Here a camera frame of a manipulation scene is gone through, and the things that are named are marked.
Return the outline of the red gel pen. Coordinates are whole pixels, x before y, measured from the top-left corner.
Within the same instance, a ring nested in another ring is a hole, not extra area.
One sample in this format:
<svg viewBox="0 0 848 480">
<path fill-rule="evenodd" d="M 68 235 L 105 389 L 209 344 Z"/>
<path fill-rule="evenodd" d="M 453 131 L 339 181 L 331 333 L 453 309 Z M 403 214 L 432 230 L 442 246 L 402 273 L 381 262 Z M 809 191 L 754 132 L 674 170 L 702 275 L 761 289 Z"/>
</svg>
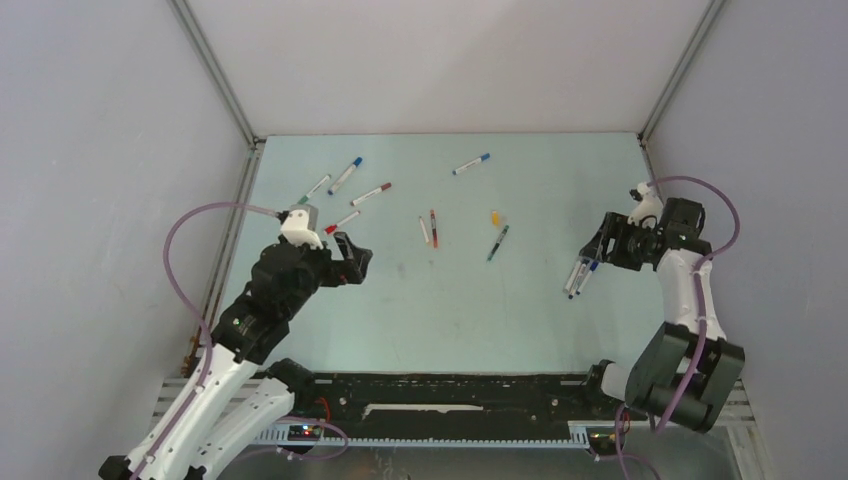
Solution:
<svg viewBox="0 0 848 480">
<path fill-rule="evenodd" d="M 434 249 L 438 249 L 439 246 L 439 237 L 438 237 L 438 226 L 437 226 L 437 216 L 434 209 L 431 209 L 429 212 L 430 218 L 430 228 L 432 235 L 432 246 Z"/>
</svg>

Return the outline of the green gel pen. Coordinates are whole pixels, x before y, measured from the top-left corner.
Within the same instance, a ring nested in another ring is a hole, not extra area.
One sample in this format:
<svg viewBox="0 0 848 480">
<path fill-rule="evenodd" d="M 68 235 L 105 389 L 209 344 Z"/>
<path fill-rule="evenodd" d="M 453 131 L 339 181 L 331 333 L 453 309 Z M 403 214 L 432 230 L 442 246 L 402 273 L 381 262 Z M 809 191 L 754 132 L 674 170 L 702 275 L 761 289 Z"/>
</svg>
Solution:
<svg viewBox="0 0 848 480">
<path fill-rule="evenodd" d="M 493 258 L 495 257 L 497 251 L 499 250 L 499 248 L 503 244 L 505 237 L 509 232 L 509 229 L 510 229 L 509 225 L 505 225 L 501 229 L 501 231 L 499 232 L 499 234 L 498 234 L 498 236 L 495 240 L 495 243 L 493 244 L 492 248 L 490 249 L 489 253 L 487 254 L 487 257 L 486 257 L 487 262 L 491 262 L 493 260 Z"/>
</svg>

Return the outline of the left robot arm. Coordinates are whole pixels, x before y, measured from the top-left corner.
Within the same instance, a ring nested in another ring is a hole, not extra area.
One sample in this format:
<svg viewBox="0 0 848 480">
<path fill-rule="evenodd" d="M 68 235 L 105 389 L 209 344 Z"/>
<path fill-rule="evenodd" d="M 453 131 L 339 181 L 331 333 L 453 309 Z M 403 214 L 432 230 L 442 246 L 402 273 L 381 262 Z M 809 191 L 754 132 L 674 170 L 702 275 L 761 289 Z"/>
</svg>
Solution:
<svg viewBox="0 0 848 480">
<path fill-rule="evenodd" d="M 242 293 L 212 331 L 212 348 L 162 419 L 128 454 L 108 457 L 102 479 L 216 479 L 267 426 L 287 414 L 304 416 L 316 403 L 312 373 L 284 359 L 264 374 L 251 396 L 225 409 L 289 334 L 290 323 L 320 288 L 359 285 L 373 258 L 344 232 L 324 242 L 294 245 L 285 236 L 266 247 Z"/>
</svg>

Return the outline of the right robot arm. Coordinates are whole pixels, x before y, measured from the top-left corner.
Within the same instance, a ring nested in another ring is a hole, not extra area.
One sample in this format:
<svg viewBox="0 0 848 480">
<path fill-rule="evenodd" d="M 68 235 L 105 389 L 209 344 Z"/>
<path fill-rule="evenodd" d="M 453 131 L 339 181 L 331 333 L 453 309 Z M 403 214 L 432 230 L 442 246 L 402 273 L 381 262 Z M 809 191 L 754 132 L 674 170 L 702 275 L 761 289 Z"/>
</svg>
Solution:
<svg viewBox="0 0 848 480">
<path fill-rule="evenodd" d="M 745 365 L 715 314 L 709 283 L 711 244 L 701 239 L 706 211 L 694 201 L 641 199 L 631 216 L 608 212 L 580 251 L 579 280 L 598 265 L 640 271 L 660 282 L 664 320 L 630 368 L 602 360 L 581 392 L 585 411 L 606 418 L 622 402 L 692 431 L 717 421 Z"/>
</svg>

